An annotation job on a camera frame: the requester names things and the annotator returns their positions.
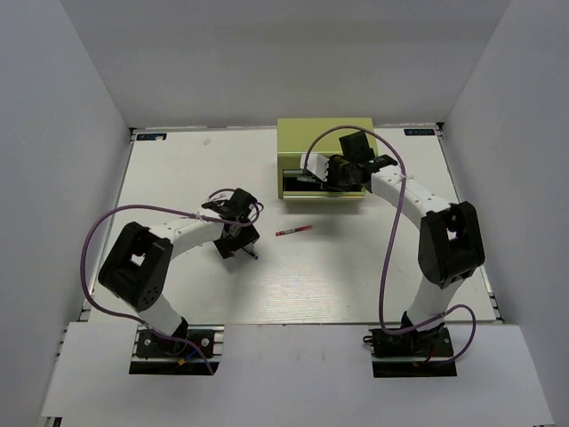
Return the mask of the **blue pen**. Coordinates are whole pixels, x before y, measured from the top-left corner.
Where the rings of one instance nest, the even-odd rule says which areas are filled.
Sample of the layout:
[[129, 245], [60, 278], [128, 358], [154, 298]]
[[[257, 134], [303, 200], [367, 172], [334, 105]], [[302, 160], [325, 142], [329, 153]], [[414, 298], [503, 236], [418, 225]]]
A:
[[259, 256], [257, 254], [255, 254], [254, 252], [248, 250], [248, 249], [243, 249], [248, 255], [250, 255], [254, 260], [259, 260]]

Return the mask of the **green refill pen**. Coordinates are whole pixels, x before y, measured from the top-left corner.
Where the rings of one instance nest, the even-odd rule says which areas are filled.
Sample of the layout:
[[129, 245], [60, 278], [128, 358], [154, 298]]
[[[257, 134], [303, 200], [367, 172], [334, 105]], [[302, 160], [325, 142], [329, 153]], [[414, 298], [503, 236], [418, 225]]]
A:
[[318, 179], [309, 176], [297, 176], [297, 181], [306, 182], [306, 183], [319, 183]]

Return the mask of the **red refill pen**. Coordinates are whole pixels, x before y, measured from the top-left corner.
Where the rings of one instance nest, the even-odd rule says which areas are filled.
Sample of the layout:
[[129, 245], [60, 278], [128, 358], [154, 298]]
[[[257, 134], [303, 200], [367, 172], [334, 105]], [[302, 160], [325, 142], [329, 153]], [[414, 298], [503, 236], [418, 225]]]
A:
[[313, 228], [312, 225], [303, 225], [303, 226], [294, 227], [294, 228], [287, 229], [287, 230], [277, 231], [275, 233], [275, 236], [276, 237], [282, 237], [282, 236], [286, 236], [286, 235], [290, 235], [290, 234], [294, 234], [294, 233], [298, 233], [298, 232], [302, 232], [302, 231], [312, 230], [312, 228]]

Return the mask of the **green metal drawer toolbox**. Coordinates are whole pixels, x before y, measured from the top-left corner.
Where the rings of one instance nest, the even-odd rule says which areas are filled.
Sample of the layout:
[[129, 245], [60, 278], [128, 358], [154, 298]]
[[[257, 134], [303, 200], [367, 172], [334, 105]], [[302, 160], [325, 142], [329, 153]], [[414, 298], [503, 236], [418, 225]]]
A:
[[277, 120], [277, 192], [285, 202], [334, 203], [360, 201], [365, 191], [331, 192], [320, 183], [297, 181], [302, 176], [301, 156], [321, 133], [337, 125], [358, 125], [369, 131], [373, 120], [369, 117], [280, 118]]

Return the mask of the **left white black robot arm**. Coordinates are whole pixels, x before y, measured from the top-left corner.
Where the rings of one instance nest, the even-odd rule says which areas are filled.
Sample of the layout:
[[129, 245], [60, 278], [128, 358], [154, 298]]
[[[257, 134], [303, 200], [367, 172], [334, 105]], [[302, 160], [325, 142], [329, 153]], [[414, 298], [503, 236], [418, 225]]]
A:
[[260, 238], [254, 222], [263, 205], [244, 189], [231, 190], [228, 199], [211, 196], [202, 207], [214, 216], [182, 213], [153, 227], [126, 224], [98, 275], [99, 283], [133, 309], [170, 355], [180, 354], [188, 344], [188, 322], [163, 296], [171, 261], [207, 243], [228, 259]]

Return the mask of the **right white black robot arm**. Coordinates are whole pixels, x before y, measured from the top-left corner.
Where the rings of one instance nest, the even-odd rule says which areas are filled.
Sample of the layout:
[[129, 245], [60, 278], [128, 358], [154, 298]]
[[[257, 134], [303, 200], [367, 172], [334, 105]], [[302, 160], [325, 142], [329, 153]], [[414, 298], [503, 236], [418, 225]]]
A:
[[485, 262], [477, 210], [469, 202], [452, 203], [419, 184], [390, 143], [385, 145], [389, 155], [376, 156], [368, 142], [377, 135], [375, 132], [358, 125], [342, 128], [347, 135], [340, 138], [341, 153], [324, 157], [308, 151], [302, 168], [327, 187], [359, 186], [395, 207], [381, 271], [380, 302], [385, 301], [383, 289], [401, 217], [406, 217], [419, 231], [417, 260], [422, 274], [419, 289], [404, 312], [401, 328], [385, 327], [383, 331], [402, 335], [403, 347], [420, 355], [434, 342], [431, 330], [455, 311], [451, 300], [459, 287]]

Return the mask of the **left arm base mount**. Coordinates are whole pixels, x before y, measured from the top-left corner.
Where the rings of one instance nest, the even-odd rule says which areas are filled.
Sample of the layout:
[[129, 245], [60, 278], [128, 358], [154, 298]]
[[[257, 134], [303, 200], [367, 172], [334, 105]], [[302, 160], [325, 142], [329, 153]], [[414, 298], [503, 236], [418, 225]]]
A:
[[191, 345], [158, 338], [140, 327], [135, 335], [130, 375], [208, 376], [221, 362], [224, 342], [223, 326], [191, 326], [187, 340], [207, 358], [212, 370]]

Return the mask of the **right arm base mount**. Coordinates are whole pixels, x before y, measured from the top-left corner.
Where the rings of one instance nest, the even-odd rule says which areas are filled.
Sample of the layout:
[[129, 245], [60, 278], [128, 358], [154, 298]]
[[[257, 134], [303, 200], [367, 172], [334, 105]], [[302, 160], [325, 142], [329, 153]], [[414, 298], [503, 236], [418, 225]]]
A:
[[385, 334], [380, 328], [370, 329], [362, 339], [372, 355], [373, 377], [443, 378], [455, 377], [453, 344], [448, 328], [432, 332]]

